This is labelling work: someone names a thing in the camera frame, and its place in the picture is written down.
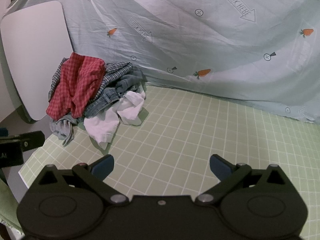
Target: gray floor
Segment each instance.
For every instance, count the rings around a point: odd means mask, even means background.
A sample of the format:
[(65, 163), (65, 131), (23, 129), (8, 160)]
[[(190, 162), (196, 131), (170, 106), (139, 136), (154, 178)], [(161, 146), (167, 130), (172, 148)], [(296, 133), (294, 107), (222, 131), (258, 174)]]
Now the gray floor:
[[(20, 117), (18, 112), (19, 111), (14, 111), (2, 122), (0, 122), (0, 127), (7, 128), (9, 131), (9, 135), (18, 135), (21, 133), (41, 130), (44, 133), (45, 138), (47, 139), (52, 134), (49, 128), (49, 116), (46, 115), (40, 121), (35, 122), (33, 124), (29, 124), (23, 121), (23, 119)], [(28, 158), (31, 156), (31, 154), (35, 150), (36, 149), (24, 152), (23, 153), (24, 161), (28, 160)], [(3, 172), (7, 179), (8, 185), (18, 202), (21, 201), (21, 199), (23, 198), (23, 196), (27, 191), (27, 187), (25, 186), (25, 184), (23, 183), (22, 179), (18, 174), (18, 171), (20, 170), (21, 167), (22, 165), (3, 168)]]

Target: white cloth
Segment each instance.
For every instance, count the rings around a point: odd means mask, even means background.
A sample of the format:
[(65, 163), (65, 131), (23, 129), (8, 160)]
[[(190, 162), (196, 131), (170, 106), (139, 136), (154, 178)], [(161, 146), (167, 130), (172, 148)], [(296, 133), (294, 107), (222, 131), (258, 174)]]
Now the white cloth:
[(84, 127), (90, 137), (92, 137), (102, 149), (106, 149), (111, 142), (121, 117), (124, 124), (140, 125), (141, 120), (138, 117), (146, 97), (142, 86), (138, 92), (127, 91), (123, 97), (113, 104), (98, 112), (94, 117), (84, 119)]

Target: red checkered shirt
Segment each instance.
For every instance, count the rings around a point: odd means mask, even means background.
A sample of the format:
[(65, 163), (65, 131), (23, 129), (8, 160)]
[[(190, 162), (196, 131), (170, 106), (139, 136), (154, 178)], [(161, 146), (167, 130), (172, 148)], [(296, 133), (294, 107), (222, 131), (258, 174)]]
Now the red checkered shirt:
[(47, 108), (55, 121), (71, 112), (73, 118), (82, 116), (89, 99), (98, 92), (105, 75), (105, 62), (100, 58), (72, 53), (61, 68), (58, 84)]

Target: plaid shirt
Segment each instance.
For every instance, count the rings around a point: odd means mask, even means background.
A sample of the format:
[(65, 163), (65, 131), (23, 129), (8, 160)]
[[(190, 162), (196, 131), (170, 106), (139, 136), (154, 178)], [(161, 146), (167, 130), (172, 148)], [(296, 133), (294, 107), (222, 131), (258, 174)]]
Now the plaid shirt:
[[(52, 77), (52, 83), (51, 83), (51, 88), (49, 91), (49, 102), (54, 94), (54, 91), (57, 87), (57, 85), (60, 82), (60, 76), (61, 76), (61, 68), (64, 62), (66, 62), (68, 58), (63, 58), (57, 71)], [(132, 70), (133, 65), (131, 62), (115, 62), (115, 63), (109, 63), (105, 65), (106, 67), (106, 74), (103, 77), (101, 86), (94, 97), (94, 99), (89, 101), (89, 104), (93, 103), (96, 101), (101, 95), (104, 89), (112, 82), (118, 80), (122, 76), (126, 75), (130, 70)]]
[(52, 77), (52, 83), (51, 83), (51, 88), (49, 91), (49, 102), (53, 96), (54, 91), (56, 90), (56, 87), (58, 86), (58, 84), (60, 83), (60, 76), (61, 76), (61, 67), (63, 65), (63, 63), (65, 63), (69, 58), (64, 57), (57, 69), (57, 71), (55, 72), (55, 74)]
[(73, 118), (81, 117), (88, 101), (97, 94), (105, 71), (102, 59), (73, 52), (61, 66), (60, 82), (50, 100), (47, 114), (56, 121), (69, 112)]

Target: white wall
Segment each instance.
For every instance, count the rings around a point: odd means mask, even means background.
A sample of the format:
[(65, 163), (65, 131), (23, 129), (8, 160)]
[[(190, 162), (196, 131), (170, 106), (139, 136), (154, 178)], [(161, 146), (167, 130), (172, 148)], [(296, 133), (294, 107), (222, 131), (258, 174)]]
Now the white wall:
[[(0, 0), (0, 21), (11, 0)], [(0, 122), (21, 105), (0, 40)]]

